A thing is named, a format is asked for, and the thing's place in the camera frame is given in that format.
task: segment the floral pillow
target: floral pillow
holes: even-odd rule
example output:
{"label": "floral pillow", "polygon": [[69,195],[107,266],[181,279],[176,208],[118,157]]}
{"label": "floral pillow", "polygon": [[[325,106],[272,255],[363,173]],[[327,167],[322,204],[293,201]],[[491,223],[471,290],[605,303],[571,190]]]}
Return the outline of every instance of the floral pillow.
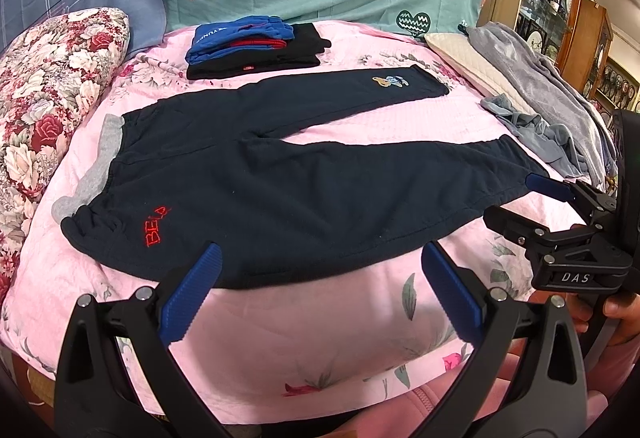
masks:
{"label": "floral pillow", "polygon": [[0,56],[0,304],[42,193],[128,45],[123,11],[91,8],[47,19]]}

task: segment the blue folded garment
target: blue folded garment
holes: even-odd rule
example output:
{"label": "blue folded garment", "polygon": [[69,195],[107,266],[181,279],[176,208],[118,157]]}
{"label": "blue folded garment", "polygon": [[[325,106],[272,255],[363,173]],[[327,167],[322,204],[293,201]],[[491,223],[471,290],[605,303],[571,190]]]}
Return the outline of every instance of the blue folded garment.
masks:
{"label": "blue folded garment", "polygon": [[190,64],[225,56],[244,49],[270,49],[269,47],[225,45],[239,39],[260,35],[272,39],[293,39],[293,28],[281,18],[268,15],[249,15],[231,22],[203,24],[196,28],[191,48],[185,56]]}

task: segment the white pillow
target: white pillow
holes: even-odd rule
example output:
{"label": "white pillow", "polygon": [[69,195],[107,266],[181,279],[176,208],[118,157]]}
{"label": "white pillow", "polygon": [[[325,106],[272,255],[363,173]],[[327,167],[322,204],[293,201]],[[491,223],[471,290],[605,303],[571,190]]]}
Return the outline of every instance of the white pillow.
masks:
{"label": "white pillow", "polygon": [[429,33],[429,47],[455,71],[467,79],[485,97],[505,94],[517,111],[536,114],[511,83],[487,59],[482,57],[461,33]]}

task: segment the metal screw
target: metal screw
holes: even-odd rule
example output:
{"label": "metal screw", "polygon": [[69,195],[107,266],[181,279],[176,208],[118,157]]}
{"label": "metal screw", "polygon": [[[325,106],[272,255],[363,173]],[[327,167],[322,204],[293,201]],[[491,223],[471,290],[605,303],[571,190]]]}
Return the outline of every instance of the metal screw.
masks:
{"label": "metal screw", "polygon": [[78,303],[79,307],[84,308],[85,306],[89,306],[89,304],[91,304],[91,299],[91,294],[83,293],[80,297],[78,297],[78,300],[76,302]]}
{"label": "metal screw", "polygon": [[564,301],[564,297],[562,297],[561,295],[552,295],[551,304],[556,308],[563,308],[566,303]]}
{"label": "metal screw", "polygon": [[149,286],[141,286],[136,290],[136,299],[139,301],[146,301],[151,299],[151,296],[154,294],[153,288]]}
{"label": "metal screw", "polygon": [[507,293],[502,288],[491,288],[489,294],[493,299],[498,301],[498,303],[506,301],[508,297]]}

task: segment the folded clothes stack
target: folded clothes stack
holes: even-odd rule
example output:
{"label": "folded clothes stack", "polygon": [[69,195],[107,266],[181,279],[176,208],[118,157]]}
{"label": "folded clothes stack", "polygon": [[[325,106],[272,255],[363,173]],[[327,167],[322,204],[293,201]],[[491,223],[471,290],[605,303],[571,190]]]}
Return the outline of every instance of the folded clothes stack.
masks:
{"label": "folded clothes stack", "polygon": [[279,17],[250,15],[203,24],[185,59],[187,78],[226,79],[247,73],[319,66],[316,54],[331,47],[312,23],[290,25]]}

